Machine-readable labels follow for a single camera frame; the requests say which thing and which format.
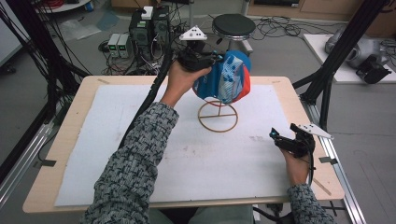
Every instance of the white paper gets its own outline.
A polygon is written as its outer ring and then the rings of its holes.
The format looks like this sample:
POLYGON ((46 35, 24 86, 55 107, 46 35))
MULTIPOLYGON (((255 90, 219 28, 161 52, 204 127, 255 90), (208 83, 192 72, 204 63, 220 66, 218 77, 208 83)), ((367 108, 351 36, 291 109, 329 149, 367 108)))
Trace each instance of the white paper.
MULTIPOLYGON (((164 87, 158 93, 163 95, 164 87)), ((89 205, 93 185, 118 148, 149 86, 101 86, 69 158, 55 206, 89 205)), ((233 104, 239 121, 227 133, 213 133, 198 121, 205 101, 193 91, 177 103, 172 131, 150 201, 185 202, 286 196, 289 181, 271 128, 294 138, 275 90, 253 85, 233 104)))

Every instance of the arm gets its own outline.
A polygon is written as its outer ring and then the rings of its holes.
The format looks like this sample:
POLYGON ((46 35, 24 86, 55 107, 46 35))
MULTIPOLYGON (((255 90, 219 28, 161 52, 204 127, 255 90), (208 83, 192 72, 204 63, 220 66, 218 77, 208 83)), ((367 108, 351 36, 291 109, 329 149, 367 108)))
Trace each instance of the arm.
POLYGON ((290 187, 288 194, 296 223, 335 223, 332 216, 320 206, 314 192, 307 184, 290 187))
POLYGON ((314 192, 305 183, 308 177, 308 156, 294 158, 288 151, 281 149, 286 161, 291 187, 288 194, 291 212, 296 223, 335 223, 332 216, 318 203, 314 192))
POLYGON ((124 146, 109 159, 95 183, 93 203, 80 223, 149 223, 157 165, 177 123, 173 107, 196 78, 209 72, 210 68, 188 73, 178 62, 172 64, 163 98, 136 120, 124 146))

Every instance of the wire stand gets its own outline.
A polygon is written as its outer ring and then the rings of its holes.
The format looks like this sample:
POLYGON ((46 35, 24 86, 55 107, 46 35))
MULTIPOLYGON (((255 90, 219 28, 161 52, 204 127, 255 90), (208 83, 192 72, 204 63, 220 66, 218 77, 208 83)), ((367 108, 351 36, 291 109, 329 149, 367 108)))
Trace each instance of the wire stand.
POLYGON ((199 108, 199 110, 198 110, 198 120, 202 124, 202 126, 204 126, 206 129, 208 129, 211 132, 214 132, 214 133, 226 133, 226 132, 230 131, 231 129, 233 129, 236 126, 236 124, 238 123, 238 113, 236 112, 235 108, 233 108, 233 106, 231 106, 231 105, 224 105, 221 101, 209 101, 209 102, 206 102, 206 104, 202 105, 199 108), (211 113, 215 112, 215 113, 213 113, 214 115, 202 115, 204 108, 207 108, 207 106, 215 106, 218 109, 217 109, 217 111, 214 111, 214 110, 210 111, 211 113), (224 114, 221 114, 221 109, 223 107, 225 107, 225 106, 230 108, 232 110, 232 113, 227 113, 226 112, 224 114), (226 117, 227 118, 235 117, 234 118, 234 122, 233 122, 233 124, 232 124, 232 126, 230 128, 225 128, 225 129, 219 130, 219 129, 215 129, 215 128, 210 128, 207 124, 204 123, 204 119, 217 119, 217 120, 220 120, 221 118, 226 118, 226 117))

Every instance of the gray patterned shirt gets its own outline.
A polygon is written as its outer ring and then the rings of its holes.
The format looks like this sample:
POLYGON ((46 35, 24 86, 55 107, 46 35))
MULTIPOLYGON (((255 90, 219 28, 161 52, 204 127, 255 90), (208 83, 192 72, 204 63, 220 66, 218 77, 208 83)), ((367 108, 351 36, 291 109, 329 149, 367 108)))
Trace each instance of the gray patterned shirt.
MULTIPOLYGON (((178 119, 170 106, 154 103, 136 121, 94 185, 93 203, 80 223, 149 223, 149 197, 157 165, 178 119)), ((331 223, 307 185, 288 191, 298 223, 331 223)))

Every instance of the black controller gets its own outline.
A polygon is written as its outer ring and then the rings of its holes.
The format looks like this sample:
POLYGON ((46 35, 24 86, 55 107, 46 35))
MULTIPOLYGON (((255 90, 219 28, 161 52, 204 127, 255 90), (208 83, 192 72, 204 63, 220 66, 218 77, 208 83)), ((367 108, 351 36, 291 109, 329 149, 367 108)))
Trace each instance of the black controller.
POLYGON ((199 53, 190 47, 180 51, 177 56, 178 62, 189 72, 199 71, 212 66, 215 62, 223 59, 215 51, 211 53, 199 53))
POLYGON ((314 152, 315 140, 312 134, 299 129, 293 123, 290 128, 296 133, 294 140, 281 136, 274 128, 271 130, 270 137, 274 139, 275 145, 291 152, 295 158, 301 158, 308 152, 314 152))

